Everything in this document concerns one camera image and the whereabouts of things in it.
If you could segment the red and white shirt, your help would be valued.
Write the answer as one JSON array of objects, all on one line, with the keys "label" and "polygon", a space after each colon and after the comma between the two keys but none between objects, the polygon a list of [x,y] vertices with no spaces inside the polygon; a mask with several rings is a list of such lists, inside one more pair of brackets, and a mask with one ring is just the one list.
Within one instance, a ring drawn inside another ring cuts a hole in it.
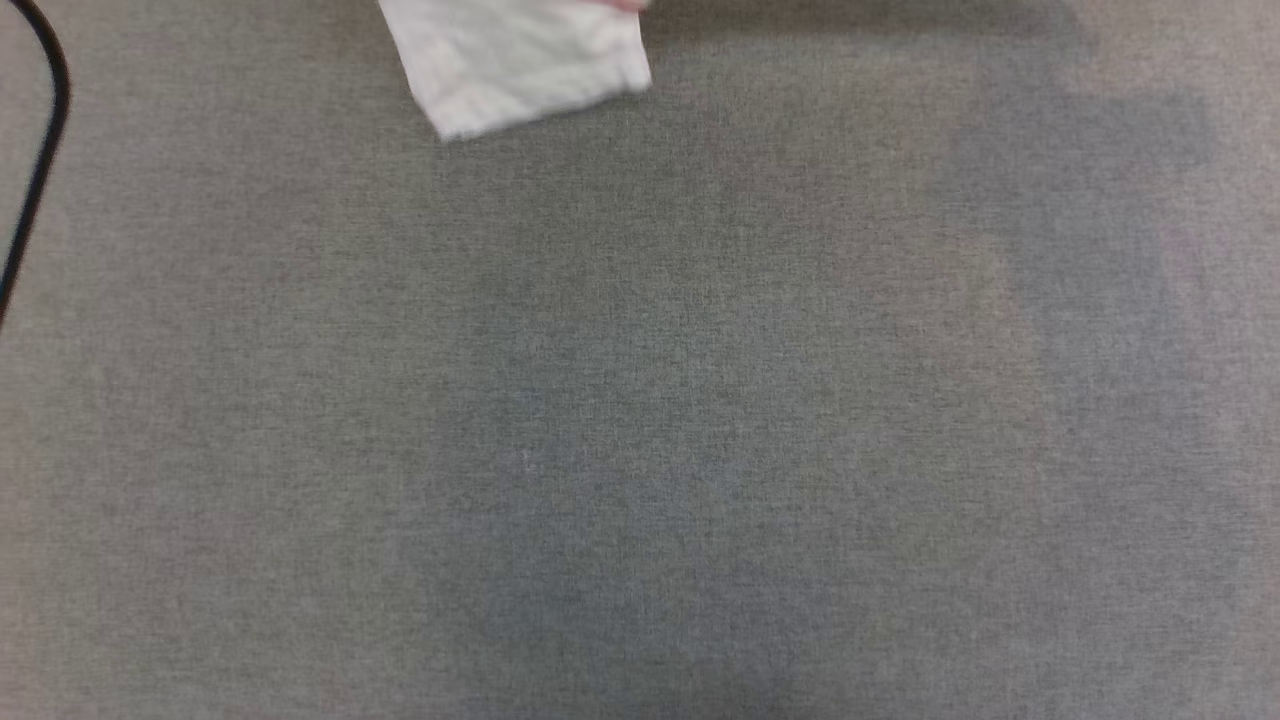
[{"label": "red and white shirt", "polygon": [[378,0],[416,104],[444,142],[652,86],[653,0]]}]

